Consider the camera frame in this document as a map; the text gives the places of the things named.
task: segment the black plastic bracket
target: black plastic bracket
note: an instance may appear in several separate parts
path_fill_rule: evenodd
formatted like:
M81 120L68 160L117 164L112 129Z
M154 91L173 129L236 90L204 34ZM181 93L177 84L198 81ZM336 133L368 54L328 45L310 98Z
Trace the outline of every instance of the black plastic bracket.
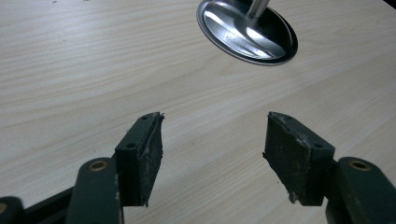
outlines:
M76 185L27 209L0 198L1 224L123 223L123 206L148 205L163 157L159 112L139 118L112 158L84 163Z
M332 157L335 148L291 116L270 112L263 156L290 201L329 202L329 223L396 223L396 189L374 164Z

